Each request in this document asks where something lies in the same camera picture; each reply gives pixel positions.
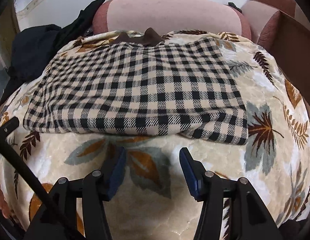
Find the blue gripper pad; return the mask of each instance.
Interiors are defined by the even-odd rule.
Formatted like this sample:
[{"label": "blue gripper pad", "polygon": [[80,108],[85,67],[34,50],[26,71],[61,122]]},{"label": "blue gripper pad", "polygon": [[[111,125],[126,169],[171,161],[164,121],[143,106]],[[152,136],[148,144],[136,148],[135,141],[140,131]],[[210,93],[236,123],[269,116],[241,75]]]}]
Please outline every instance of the blue gripper pad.
[{"label": "blue gripper pad", "polygon": [[201,191],[204,186],[202,177],[202,173],[205,172],[204,166],[201,162],[193,160],[186,147],[182,148],[179,152],[179,162],[190,194],[195,200],[200,200]]},{"label": "blue gripper pad", "polygon": [[126,150],[124,147],[116,147],[116,151],[119,157],[109,177],[109,189],[107,191],[109,200],[115,196],[117,189],[123,183],[125,175]]}]

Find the beige blanket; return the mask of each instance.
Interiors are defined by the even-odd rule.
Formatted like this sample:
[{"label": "beige blanket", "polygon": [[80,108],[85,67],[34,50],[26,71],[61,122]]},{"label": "beige blanket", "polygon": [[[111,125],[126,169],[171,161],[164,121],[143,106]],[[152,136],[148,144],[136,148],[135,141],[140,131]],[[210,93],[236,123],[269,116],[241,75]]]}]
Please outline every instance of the beige blanket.
[{"label": "beige blanket", "polygon": [[[129,35],[142,33],[127,32]],[[104,46],[119,32],[69,43],[60,56],[85,54]],[[114,239],[192,239],[201,203],[188,188],[178,154],[188,147],[193,158],[223,178],[247,177],[277,225],[306,218],[310,209],[310,122],[302,97],[279,71],[274,58],[246,38],[198,31],[172,32],[165,42],[188,43],[213,37],[237,82],[248,115],[247,145],[164,137],[105,134],[45,134],[21,125],[8,138],[47,190],[60,177],[83,178],[99,168],[114,145],[127,149],[127,167],[116,196],[105,203]],[[24,84],[8,100],[1,124],[13,116],[22,121],[42,77]],[[40,202],[28,185],[0,158],[0,183],[24,228]],[[221,239],[228,234],[229,202],[225,200]],[[78,228],[83,232],[80,201]]]}]

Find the checkered shirt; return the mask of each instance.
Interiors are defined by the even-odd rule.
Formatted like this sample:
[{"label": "checkered shirt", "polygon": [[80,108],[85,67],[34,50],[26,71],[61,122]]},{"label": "checkered shirt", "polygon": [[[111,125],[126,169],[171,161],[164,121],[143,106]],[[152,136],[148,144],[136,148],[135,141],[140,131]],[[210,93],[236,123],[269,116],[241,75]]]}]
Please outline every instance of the checkered shirt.
[{"label": "checkered shirt", "polygon": [[248,138],[243,100],[212,38],[56,55],[23,126],[46,133],[180,133],[239,145]]}]

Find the metal bolt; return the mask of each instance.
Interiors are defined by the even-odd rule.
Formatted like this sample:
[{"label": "metal bolt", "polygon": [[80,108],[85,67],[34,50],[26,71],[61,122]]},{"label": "metal bolt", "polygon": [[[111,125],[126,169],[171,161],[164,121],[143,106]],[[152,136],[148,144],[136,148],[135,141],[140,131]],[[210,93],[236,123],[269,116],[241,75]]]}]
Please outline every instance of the metal bolt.
[{"label": "metal bolt", "polygon": [[60,178],[60,179],[58,180],[58,183],[59,183],[59,184],[64,184],[66,181],[67,181],[66,178]]},{"label": "metal bolt", "polygon": [[247,178],[242,177],[242,178],[240,178],[240,182],[241,182],[242,184],[247,184],[249,181],[248,181]]},{"label": "metal bolt", "polygon": [[99,170],[93,171],[93,173],[92,173],[93,177],[99,177],[101,174],[102,173]]},{"label": "metal bolt", "polygon": [[206,172],[205,172],[205,176],[211,178],[211,177],[214,176],[214,172],[212,172],[212,171],[206,171]]}]

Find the black rod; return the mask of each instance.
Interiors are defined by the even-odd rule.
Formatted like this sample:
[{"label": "black rod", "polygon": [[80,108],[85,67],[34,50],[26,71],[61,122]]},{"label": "black rod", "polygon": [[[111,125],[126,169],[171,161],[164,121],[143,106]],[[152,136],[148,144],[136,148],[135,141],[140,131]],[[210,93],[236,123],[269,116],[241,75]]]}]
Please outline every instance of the black rod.
[{"label": "black rod", "polygon": [[72,227],[67,217],[61,213],[58,206],[48,195],[37,177],[32,173],[28,166],[22,161],[15,150],[0,136],[0,153],[5,159],[18,171],[20,176],[26,181],[42,203],[48,210],[51,210],[57,217],[59,222],[64,226],[68,233],[78,240],[86,240],[86,238]]}]

